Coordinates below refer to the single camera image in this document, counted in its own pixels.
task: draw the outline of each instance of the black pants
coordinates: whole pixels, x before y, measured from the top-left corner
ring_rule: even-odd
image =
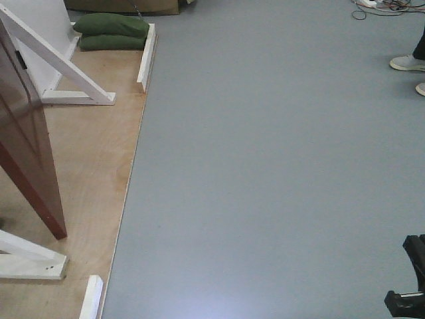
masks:
[[[413,51],[413,57],[420,60],[425,60],[425,29],[424,33],[422,34],[422,38],[420,38],[416,49]]]

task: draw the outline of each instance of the white wall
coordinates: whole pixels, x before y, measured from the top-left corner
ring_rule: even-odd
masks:
[[[56,50],[66,54],[75,37],[63,0],[0,0],[6,8],[34,29]],[[28,66],[29,74],[39,92],[50,88],[57,71],[23,43],[19,50]]]

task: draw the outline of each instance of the brown door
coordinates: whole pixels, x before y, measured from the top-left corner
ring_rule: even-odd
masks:
[[[0,22],[0,165],[52,234],[62,239],[66,228],[46,119],[24,68]]]

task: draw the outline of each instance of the diagonal white brace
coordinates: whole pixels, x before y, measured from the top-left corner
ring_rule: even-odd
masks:
[[[113,105],[115,103],[115,93],[107,93],[103,90],[76,67],[75,64],[67,60],[60,52],[2,4],[0,4],[0,19],[7,23],[7,30],[11,35],[17,37],[47,63],[57,69],[57,71],[87,93],[94,101],[91,104]]]

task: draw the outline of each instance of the white wooden block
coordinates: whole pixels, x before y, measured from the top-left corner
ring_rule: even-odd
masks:
[[[153,62],[153,53],[155,52],[157,35],[155,31],[155,25],[149,24],[149,32],[147,33],[145,49],[143,50],[143,56],[141,57],[139,74],[137,76],[137,83],[141,83],[143,91],[147,91],[147,85],[149,80],[149,74],[151,72],[151,66]]]
[[[90,276],[81,307],[80,319],[96,319],[103,285],[104,283],[98,275]]]
[[[8,279],[50,279],[64,278],[68,257],[61,261],[32,261],[25,257],[0,254],[0,278]]]

